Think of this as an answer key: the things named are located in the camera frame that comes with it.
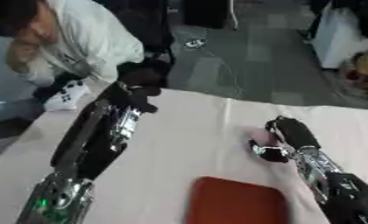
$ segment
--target brown notebook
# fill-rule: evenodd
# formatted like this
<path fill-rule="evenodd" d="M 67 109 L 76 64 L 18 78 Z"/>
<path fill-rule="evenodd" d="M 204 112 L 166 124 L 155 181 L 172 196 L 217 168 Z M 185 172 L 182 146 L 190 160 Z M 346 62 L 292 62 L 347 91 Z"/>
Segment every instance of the brown notebook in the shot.
<path fill-rule="evenodd" d="M 287 224 L 287 203 L 276 189 L 219 178 L 199 178 L 187 224 Z"/>

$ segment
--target small white object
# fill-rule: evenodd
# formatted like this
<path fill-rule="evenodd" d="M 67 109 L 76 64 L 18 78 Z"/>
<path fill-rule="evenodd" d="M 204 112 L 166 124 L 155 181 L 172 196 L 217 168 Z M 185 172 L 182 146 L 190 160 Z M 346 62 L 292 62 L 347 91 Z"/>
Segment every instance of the small white object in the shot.
<path fill-rule="evenodd" d="M 188 48 L 193 48 L 193 49 L 197 49 L 197 48 L 201 48 L 206 44 L 206 39 L 205 38 L 194 38 L 189 40 L 188 42 L 185 43 L 185 46 Z"/>
<path fill-rule="evenodd" d="M 90 90 L 81 80 L 71 80 L 59 93 L 44 105 L 45 111 L 75 110 L 76 103 Z"/>

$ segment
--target table surface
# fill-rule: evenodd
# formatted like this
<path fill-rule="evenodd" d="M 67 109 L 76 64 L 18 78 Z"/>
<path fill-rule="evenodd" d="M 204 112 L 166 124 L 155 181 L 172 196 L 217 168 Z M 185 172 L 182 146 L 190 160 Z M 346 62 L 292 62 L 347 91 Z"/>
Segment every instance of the table surface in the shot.
<path fill-rule="evenodd" d="M 159 112 L 142 117 L 128 150 L 97 179 L 85 223 L 185 223 L 191 185 L 202 176 L 274 187 L 287 197 L 290 223 L 328 223 L 294 164 L 267 163 L 245 150 L 251 127 L 278 115 L 305 122 L 331 158 L 368 182 L 368 110 L 172 90 L 152 101 Z M 35 183 L 52 170 L 50 157 L 80 109 L 45 113 L 0 157 L 0 224 L 14 222 Z"/>

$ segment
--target shoe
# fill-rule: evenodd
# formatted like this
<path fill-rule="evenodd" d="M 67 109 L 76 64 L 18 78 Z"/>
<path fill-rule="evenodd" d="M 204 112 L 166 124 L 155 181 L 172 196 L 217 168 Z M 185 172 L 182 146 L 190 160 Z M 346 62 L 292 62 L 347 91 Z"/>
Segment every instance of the shoe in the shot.
<path fill-rule="evenodd" d="M 305 45 L 311 45 L 312 44 L 312 38 L 309 36 L 307 31 L 303 30 L 297 30 L 297 33 L 301 36 L 301 41 Z"/>

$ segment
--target white jacket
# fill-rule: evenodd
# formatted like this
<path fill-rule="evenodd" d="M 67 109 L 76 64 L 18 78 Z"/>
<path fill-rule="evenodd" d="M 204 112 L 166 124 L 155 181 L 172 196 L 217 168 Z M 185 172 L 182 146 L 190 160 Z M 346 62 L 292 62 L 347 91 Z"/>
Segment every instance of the white jacket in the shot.
<path fill-rule="evenodd" d="M 29 63 L 25 78 L 39 86 L 53 83 L 54 76 L 69 72 L 112 82 L 117 65 L 139 63 L 144 49 L 107 9 L 92 0 L 48 0 L 60 27 L 54 45 L 40 47 L 39 56 Z"/>

